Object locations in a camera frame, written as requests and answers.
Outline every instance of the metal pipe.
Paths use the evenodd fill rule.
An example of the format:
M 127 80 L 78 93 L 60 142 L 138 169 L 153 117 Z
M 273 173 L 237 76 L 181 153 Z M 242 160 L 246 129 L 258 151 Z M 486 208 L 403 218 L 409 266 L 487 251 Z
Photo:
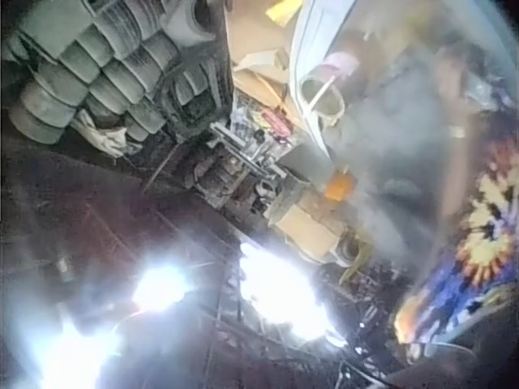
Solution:
M 211 335 L 209 336 L 209 339 L 210 339 L 209 347 L 208 347 L 208 351 L 206 353 L 206 358 L 205 358 L 205 367 L 204 367 L 204 388 L 205 389 L 208 388 L 208 376 L 209 376 L 209 371 L 211 369 L 211 362 L 212 362 L 212 347 L 214 345 L 214 333 L 217 328 L 217 324 L 221 321 L 221 294 L 222 294 L 222 289 L 225 284 L 225 278 L 226 278 L 225 273 L 227 270 L 226 265 L 227 265 L 227 263 L 224 263 L 224 266 L 221 269 L 221 282 L 220 282 L 220 288 L 218 289 L 218 297 L 217 297 L 217 316 L 216 316 L 216 320 L 212 324 Z
M 124 243 L 121 240 L 121 238 L 114 231 L 112 231 L 112 229 L 106 224 L 105 220 L 97 213 L 96 209 L 92 205 L 90 205 L 89 203 L 87 203 L 87 207 L 90 209 L 91 215 L 96 218 L 96 220 L 103 227 L 103 229 L 107 233 L 109 233 L 112 236 L 112 238 L 126 251 L 128 256 L 130 256 L 130 258 L 132 258 L 136 263 L 139 262 L 139 259 L 135 256 L 135 254 L 130 249 L 130 247 L 128 247 L 126 245 L 126 243 Z
M 210 318 L 211 320 L 217 320 L 217 317 L 215 317 L 215 314 L 214 312 L 211 312 L 210 309 L 208 309 L 207 307 L 205 306 L 199 306 L 199 311 L 201 313 L 203 313 L 207 318 Z M 243 325 L 238 325 L 237 323 L 232 323 L 230 321 L 228 321 L 227 319 L 226 320 L 219 320 L 219 324 L 229 328 L 231 331 L 234 332 L 235 335 L 238 335 L 238 336 L 242 336 L 242 337 L 255 337 L 255 338 L 260 338 L 261 340 L 264 340 L 265 343 L 271 345 L 271 346 L 274 346 L 274 347 L 280 347 L 280 348 L 284 348 L 286 347 L 286 351 L 290 354 L 293 354 L 295 356 L 299 356 L 301 358 L 317 358 L 319 361 L 327 361 L 327 362 L 331 362 L 325 358 L 322 358 L 322 357 L 316 357 L 306 351 L 302 351 L 302 350 L 297 350 L 296 348 L 291 348 L 290 346 L 284 346 L 282 343 L 272 339 L 272 338 L 268 338 L 268 337 L 263 337 L 261 336 L 260 334 L 258 334 L 256 331 L 254 331 L 253 329 L 249 328 L 249 327 L 246 327 L 246 326 L 243 326 Z
M 148 180 L 146 182 L 144 182 L 144 184 L 142 185 L 141 189 L 140 189 L 140 192 L 141 193 L 144 193 L 146 190 L 149 189 L 149 187 L 153 184 L 153 182 L 155 181 L 155 179 L 157 178 L 157 176 L 161 173 L 162 169 L 166 166 L 166 164 L 169 162 L 169 160 L 171 159 L 172 156 L 175 155 L 175 153 L 177 152 L 178 148 L 180 147 L 182 143 L 176 143 L 172 148 L 171 150 L 169 150 L 168 152 L 168 155 L 165 156 L 164 160 L 162 160 L 162 162 L 157 166 L 157 168 L 155 169 L 155 171 L 153 172 L 153 174 L 148 178 Z
M 190 237 L 190 235 L 188 233 L 186 233 L 185 231 L 183 231 L 182 229 L 180 229 L 179 227 L 177 227 L 175 224 L 173 224 L 171 222 L 171 220 L 169 220 L 167 217 L 165 217 L 164 215 L 162 215 L 162 212 L 158 211 L 158 210 L 155 210 L 154 213 L 165 223 L 168 225 L 168 227 L 170 227 L 172 230 L 180 233 L 184 238 L 186 238 L 189 242 L 191 243 L 195 243 L 197 244 L 198 242 L 194 239 L 192 239 Z M 221 238 L 218 237 L 218 239 L 221 241 L 221 242 L 224 242 L 229 248 L 230 246 Z M 225 262 L 227 260 L 227 258 L 222 255 L 222 254 L 219 254 L 219 252 L 217 251 L 209 251 L 208 249 L 205 248 L 205 246 L 203 245 L 198 245 L 198 247 L 200 247 L 201 250 L 205 251 L 209 256 L 217 256 L 219 259 L 222 259 L 222 262 Z

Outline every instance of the stack of tires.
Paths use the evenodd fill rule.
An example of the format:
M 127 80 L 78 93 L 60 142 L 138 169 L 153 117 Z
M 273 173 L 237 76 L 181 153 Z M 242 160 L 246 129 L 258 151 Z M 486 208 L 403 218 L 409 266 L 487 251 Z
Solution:
M 72 16 L 60 9 L 63 1 L 37 3 L 7 45 L 8 57 L 36 63 L 33 77 L 10 110 L 14 126 L 30 139 L 54 144 L 78 110 L 86 109 L 98 129 L 126 126 L 127 135 L 137 142 L 156 134 L 165 117 L 152 100 L 165 70 L 181 61 L 183 48 L 215 38 L 196 21 L 201 0 L 116 0 L 96 10 L 89 2 L 67 0 Z M 75 17 L 75 24 L 65 23 Z M 33 19 L 39 23 L 36 27 Z M 51 24 L 60 23 L 70 26 L 62 34 L 77 33 L 70 43 L 69 36 L 49 33 Z M 34 36 L 44 40 L 35 43 Z M 38 53 L 31 61 L 28 46 L 36 46 Z M 208 85 L 207 71 L 193 66 L 178 76 L 175 92 L 186 104 Z

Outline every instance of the tie-dye shirt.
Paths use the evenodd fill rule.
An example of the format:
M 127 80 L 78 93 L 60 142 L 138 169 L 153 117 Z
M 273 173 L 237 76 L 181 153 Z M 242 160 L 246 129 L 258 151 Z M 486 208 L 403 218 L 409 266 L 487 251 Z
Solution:
M 481 117 L 481 164 L 435 269 L 397 311 L 401 343 L 448 337 L 476 312 L 517 299 L 519 116 L 505 109 Z

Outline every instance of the overhead light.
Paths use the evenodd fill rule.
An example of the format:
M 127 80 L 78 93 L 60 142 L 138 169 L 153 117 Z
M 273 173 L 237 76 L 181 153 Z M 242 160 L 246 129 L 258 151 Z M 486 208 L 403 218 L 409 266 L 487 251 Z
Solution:
M 133 295 L 133 302 L 141 310 L 161 312 L 181 301 L 187 291 L 184 277 L 173 267 L 148 270 Z
M 93 389 L 105 361 L 118 347 L 115 334 L 85 337 L 71 324 L 51 343 L 42 363 L 42 389 Z
M 240 268 L 245 273 L 241 293 L 270 323 L 289 323 L 304 340 L 323 336 L 332 326 L 317 304 L 309 280 L 289 262 L 243 243 Z

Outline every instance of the wire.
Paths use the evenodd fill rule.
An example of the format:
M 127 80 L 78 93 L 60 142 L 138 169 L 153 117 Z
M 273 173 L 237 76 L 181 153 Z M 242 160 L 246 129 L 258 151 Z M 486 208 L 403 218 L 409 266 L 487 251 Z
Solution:
M 373 383 L 375 385 L 382 385 L 384 387 L 392 388 L 392 389 L 402 389 L 401 387 L 397 385 L 393 385 L 392 383 L 389 383 L 388 381 L 383 380 L 382 378 L 377 378 L 371 374 L 366 373 L 362 369 L 355 366 L 352 362 L 348 361 L 347 359 L 343 359 L 342 363 L 347 365 L 349 368 L 351 368 L 354 372 L 356 372 L 358 375 L 369 381 L 370 383 Z
M 473 350 L 471 350 L 468 347 L 461 346 L 459 344 L 446 343 L 446 342 L 426 342 L 426 343 L 412 342 L 412 343 L 408 343 L 408 344 L 417 344 L 420 346 L 445 346 L 447 348 L 453 348 L 458 351 L 463 351 L 464 353 L 470 354 L 474 359 L 476 359 L 476 360 L 478 359 L 478 356 L 476 355 L 476 353 Z

